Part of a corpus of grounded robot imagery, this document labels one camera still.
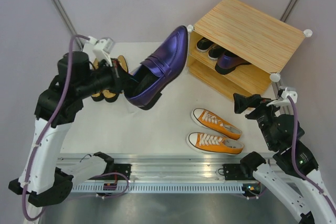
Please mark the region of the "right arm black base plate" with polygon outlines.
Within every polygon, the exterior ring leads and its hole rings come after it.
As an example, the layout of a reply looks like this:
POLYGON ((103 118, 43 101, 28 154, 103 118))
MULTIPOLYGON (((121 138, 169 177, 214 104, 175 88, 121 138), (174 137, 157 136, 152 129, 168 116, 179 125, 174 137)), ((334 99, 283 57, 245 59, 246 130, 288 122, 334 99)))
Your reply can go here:
POLYGON ((217 170, 217 174, 224 176, 226 181, 241 181, 246 179, 240 164, 223 164, 222 168, 217 170))

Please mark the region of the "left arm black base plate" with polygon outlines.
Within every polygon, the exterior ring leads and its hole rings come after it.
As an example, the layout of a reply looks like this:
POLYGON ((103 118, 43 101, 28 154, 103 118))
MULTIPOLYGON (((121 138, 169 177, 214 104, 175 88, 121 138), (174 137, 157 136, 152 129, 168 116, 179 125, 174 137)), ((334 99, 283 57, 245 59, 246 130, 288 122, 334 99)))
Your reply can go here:
MULTIPOLYGON (((124 175, 127 179, 130 179, 131 174, 131 164, 110 164, 107 166, 104 174, 107 173, 120 173, 124 175)), ((104 177, 107 180, 125 180, 121 175, 106 175, 104 177)))

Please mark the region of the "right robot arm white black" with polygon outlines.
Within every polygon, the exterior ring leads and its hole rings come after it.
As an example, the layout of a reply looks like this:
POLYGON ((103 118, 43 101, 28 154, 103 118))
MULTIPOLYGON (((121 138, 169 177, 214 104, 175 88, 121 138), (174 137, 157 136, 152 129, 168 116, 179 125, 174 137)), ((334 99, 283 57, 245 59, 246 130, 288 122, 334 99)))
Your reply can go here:
POLYGON ((243 157, 238 164, 224 165, 226 180, 257 180, 286 206, 298 223, 335 223, 335 203, 332 200, 312 153, 301 141, 296 108, 297 93, 282 89, 277 100, 258 94, 249 97, 235 93, 234 112, 257 121, 268 149, 274 152, 277 166, 299 189, 293 190, 272 170, 257 152, 243 157))

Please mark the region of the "black canvas sneaker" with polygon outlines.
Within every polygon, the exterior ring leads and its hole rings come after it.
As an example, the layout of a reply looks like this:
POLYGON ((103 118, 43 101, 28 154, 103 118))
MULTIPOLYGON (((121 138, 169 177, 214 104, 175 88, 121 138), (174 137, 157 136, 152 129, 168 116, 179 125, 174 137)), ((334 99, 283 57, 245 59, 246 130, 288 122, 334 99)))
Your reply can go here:
POLYGON ((214 43, 211 40, 203 37, 196 43, 196 49, 199 52, 207 52, 213 44, 214 43))
POLYGON ((217 44, 213 44, 210 50, 208 51, 208 58, 210 60, 217 60, 225 51, 226 51, 225 48, 217 44))

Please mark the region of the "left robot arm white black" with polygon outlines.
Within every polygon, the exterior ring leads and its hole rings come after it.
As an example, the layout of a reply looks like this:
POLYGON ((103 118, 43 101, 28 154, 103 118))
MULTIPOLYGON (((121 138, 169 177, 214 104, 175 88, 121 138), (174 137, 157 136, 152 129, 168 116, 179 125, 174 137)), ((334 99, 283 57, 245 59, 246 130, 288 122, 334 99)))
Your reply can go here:
POLYGON ((8 185, 9 190, 35 207, 63 202, 74 187, 89 179, 129 178, 103 152, 96 152, 70 168, 56 166, 63 141, 83 108, 83 100, 108 89, 120 93, 131 77, 120 57, 112 59, 110 66, 102 60, 95 68, 85 52, 74 51, 71 66, 68 58, 65 54, 58 61, 58 74, 38 98, 30 157, 22 175, 8 185))

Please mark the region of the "purple loafer shoe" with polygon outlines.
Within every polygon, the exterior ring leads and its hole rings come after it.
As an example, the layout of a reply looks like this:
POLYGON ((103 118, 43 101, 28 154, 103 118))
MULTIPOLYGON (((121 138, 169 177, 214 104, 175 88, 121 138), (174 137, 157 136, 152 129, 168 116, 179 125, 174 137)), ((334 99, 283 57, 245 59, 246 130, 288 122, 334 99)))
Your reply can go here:
POLYGON ((227 50, 218 58, 215 70, 219 74, 226 75, 234 71, 238 66, 244 65, 250 65, 250 62, 227 50))
POLYGON ((181 25, 134 72, 132 84, 124 91, 128 102, 143 109, 151 109, 162 90, 184 69, 188 53, 188 31, 181 25))

